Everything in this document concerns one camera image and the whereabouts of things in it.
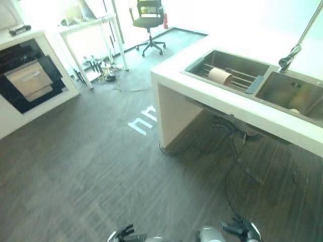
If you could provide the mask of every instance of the oven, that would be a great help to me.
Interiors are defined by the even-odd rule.
[[[61,73],[34,39],[0,51],[0,94],[20,113],[65,90]]]

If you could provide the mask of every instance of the sink basin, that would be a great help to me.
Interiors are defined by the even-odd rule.
[[[264,103],[323,127],[323,88],[320,80],[304,81],[271,72],[255,97]]]
[[[208,78],[210,70],[214,67],[233,75],[233,80],[228,87]],[[267,64],[248,58],[213,50],[188,66],[185,73],[224,89],[245,93],[258,76],[265,75],[269,67]]]
[[[233,75],[228,86],[208,78],[214,67]],[[281,74],[277,70],[276,66],[212,50],[189,65],[184,73],[323,127],[321,81],[292,71]]]

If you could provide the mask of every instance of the chair base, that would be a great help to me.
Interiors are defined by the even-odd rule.
[[[166,44],[165,44],[165,42],[152,41],[152,37],[151,37],[150,29],[147,29],[147,31],[148,31],[148,33],[149,33],[149,40],[148,40],[148,41],[146,41],[146,42],[144,42],[144,43],[142,43],[142,44],[137,45],[137,46],[136,46],[136,50],[139,50],[139,47],[140,47],[140,46],[145,45],[145,46],[146,46],[146,48],[145,48],[145,49],[143,50],[143,52],[142,52],[142,57],[145,57],[145,52],[146,52],[146,50],[147,50],[149,47],[155,47],[156,49],[158,49],[158,50],[159,50],[159,54],[160,54],[160,55],[163,55],[163,49],[162,49],[162,48],[160,48],[160,47],[158,46],[158,44],[162,44],[162,45],[163,45],[163,48],[166,48]]]

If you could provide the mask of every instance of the white table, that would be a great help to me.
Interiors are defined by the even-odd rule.
[[[323,128],[182,72],[214,48],[263,62],[275,60],[275,55],[279,59],[271,50],[246,45],[240,48],[228,44],[228,38],[221,42],[205,37],[151,70],[161,146],[167,147],[202,111],[187,101],[189,97],[323,157]]]
[[[62,37],[62,39],[63,39],[63,41],[64,41],[64,43],[65,43],[65,45],[67,47],[67,49],[69,50],[72,58],[74,59],[78,69],[80,70],[80,73],[81,73],[81,75],[82,75],[82,77],[83,77],[83,79],[84,79],[84,81],[85,81],[85,83],[86,83],[86,85],[88,86],[89,89],[92,89],[93,85],[88,80],[88,78],[86,76],[86,73],[83,70],[83,67],[78,62],[75,54],[73,53],[73,50],[70,47],[69,42],[67,40],[67,35],[71,34],[71,33],[74,33],[74,32],[77,32],[77,31],[80,31],[80,30],[83,30],[85,28],[89,28],[89,27],[94,26],[94,25],[100,25],[101,32],[102,32],[102,37],[103,37],[103,39],[105,41],[106,47],[107,47],[107,49],[110,49],[109,44],[108,44],[106,38],[104,37],[103,29],[102,29],[103,24],[108,23],[108,22],[111,22],[112,25],[113,25],[113,28],[115,30],[115,34],[116,34],[116,37],[117,37],[117,42],[118,42],[120,54],[121,54],[121,57],[122,57],[122,60],[123,60],[123,64],[125,66],[126,71],[128,71],[129,69],[128,69],[125,53],[124,53],[124,50],[123,50],[123,47],[122,47],[121,37],[120,37],[119,29],[118,29],[118,26],[117,26],[116,15],[115,14],[108,15],[108,16],[105,16],[105,17],[90,21],[90,22],[85,22],[85,23],[81,23],[81,24],[78,24],[78,25],[72,25],[72,26],[60,27],[59,28],[59,33],[60,33],[60,35],[61,35],[61,37]]]

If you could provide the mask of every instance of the gray carpet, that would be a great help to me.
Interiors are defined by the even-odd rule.
[[[149,69],[200,38],[171,31],[160,37],[164,56],[155,49],[145,59],[127,53],[121,92],[81,88],[77,98],[0,140],[0,241],[106,241],[129,223],[138,233],[194,241],[199,227],[230,219],[224,177],[232,153],[210,115],[182,134],[176,155],[161,153],[156,123],[140,115],[153,104]],[[127,125],[137,117],[153,124],[147,136]],[[236,166],[228,195],[265,241],[322,241],[322,159],[268,139],[248,143],[242,159],[265,183]]]

